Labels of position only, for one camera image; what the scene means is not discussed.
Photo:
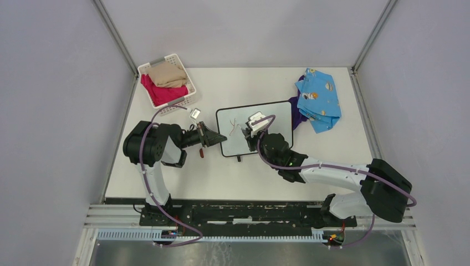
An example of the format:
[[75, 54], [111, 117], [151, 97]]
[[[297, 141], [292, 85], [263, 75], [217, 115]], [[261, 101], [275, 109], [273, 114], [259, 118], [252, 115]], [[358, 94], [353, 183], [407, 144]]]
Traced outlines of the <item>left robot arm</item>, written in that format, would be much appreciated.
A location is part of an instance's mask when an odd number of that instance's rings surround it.
[[226, 136], [209, 129], [204, 122], [184, 130], [178, 124], [139, 121], [127, 135], [122, 147], [124, 156], [140, 171], [146, 193], [145, 209], [153, 211], [152, 217], [159, 225], [167, 226], [174, 219], [162, 166], [182, 168], [187, 158], [186, 148], [207, 148], [226, 140]]

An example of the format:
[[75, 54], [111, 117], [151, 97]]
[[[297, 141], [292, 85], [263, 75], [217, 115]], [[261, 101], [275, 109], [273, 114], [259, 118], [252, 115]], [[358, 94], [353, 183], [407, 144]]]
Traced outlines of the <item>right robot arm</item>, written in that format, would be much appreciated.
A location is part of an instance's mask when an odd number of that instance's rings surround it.
[[415, 204], [412, 184], [386, 161], [375, 158], [366, 165], [322, 162], [293, 151], [281, 134], [242, 133], [251, 151], [276, 170], [284, 180], [294, 183], [321, 183], [350, 190], [345, 195], [328, 195], [320, 219], [334, 226], [352, 216], [374, 214], [388, 222], [402, 222], [405, 210]]

